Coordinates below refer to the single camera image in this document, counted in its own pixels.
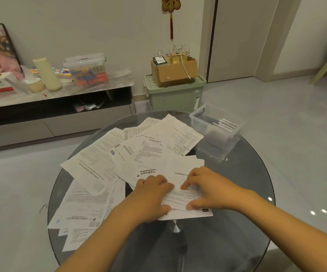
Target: forearm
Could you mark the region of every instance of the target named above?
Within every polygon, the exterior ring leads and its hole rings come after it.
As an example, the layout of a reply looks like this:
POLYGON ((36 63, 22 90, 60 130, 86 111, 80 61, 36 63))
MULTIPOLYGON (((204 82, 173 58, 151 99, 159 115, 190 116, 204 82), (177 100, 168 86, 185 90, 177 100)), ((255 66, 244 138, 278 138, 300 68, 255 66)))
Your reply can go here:
POLYGON ((105 272, 137 225, 113 209, 104 223, 56 272, 105 272))
POLYGON ((327 271, 327 234, 248 192, 238 208, 302 271, 327 271))

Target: door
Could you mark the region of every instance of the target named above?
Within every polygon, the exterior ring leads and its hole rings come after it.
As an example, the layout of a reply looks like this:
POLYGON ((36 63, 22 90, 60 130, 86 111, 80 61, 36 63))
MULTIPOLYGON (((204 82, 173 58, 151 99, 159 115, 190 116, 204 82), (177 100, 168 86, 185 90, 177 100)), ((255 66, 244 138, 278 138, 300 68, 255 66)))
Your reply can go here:
POLYGON ((253 76, 278 0, 215 0, 207 81, 253 76))

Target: framed picture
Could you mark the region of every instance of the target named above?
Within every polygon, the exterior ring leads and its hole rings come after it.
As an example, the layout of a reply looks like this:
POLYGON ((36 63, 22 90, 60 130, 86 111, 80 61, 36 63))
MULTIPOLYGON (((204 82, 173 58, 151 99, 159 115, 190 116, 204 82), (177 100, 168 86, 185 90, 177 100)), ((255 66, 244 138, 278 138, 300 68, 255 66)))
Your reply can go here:
POLYGON ((24 78, 11 38, 4 24, 0 23, 0 73, 3 72, 12 72, 19 80, 24 78))

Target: tiled floor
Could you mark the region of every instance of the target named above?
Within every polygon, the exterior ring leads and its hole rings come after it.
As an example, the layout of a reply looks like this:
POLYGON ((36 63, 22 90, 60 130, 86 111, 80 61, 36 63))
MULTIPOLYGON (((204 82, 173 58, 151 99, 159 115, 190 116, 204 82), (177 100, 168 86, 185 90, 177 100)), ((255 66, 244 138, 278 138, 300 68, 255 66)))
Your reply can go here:
MULTIPOLYGON (((321 211, 327 211, 327 77, 316 86, 308 81, 298 77, 263 83, 249 77, 216 82, 208 84, 203 101, 247 121, 244 137, 268 169, 277 205, 327 232, 327 212, 321 211)), ((147 104, 136 108, 147 110, 147 104)), ((0 152, 0 272, 57 267, 46 230, 47 210, 39 210, 49 201, 59 165, 84 139, 0 152)))

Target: glass table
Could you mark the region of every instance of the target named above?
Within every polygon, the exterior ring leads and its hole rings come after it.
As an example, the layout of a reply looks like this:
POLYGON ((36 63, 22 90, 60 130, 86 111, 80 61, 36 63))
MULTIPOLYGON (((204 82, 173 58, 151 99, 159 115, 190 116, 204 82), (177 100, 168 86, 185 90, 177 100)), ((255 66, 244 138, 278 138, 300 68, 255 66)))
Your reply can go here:
MULTIPOLYGON (((167 114, 190 125, 189 113, 159 110, 130 115, 102 128, 87 138, 70 156, 92 144, 113 128, 135 127, 147 117, 163 119, 167 114)), ((245 140, 241 139, 220 164, 193 149, 205 160, 205 166, 241 187, 254 190, 261 197, 272 200, 275 196, 270 176, 263 161, 245 140)), ((61 170, 51 193, 48 222, 59 207, 73 178, 61 170)), ((131 192, 126 185, 126 196, 131 192)), ((245 216, 231 210, 213 210, 214 216, 174 221, 154 221, 135 229, 120 250, 111 271, 254 271, 269 245, 267 238, 245 216)), ((66 236, 58 236, 58 229, 49 229, 52 249, 59 264, 73 252, 62 252, 66 236)))

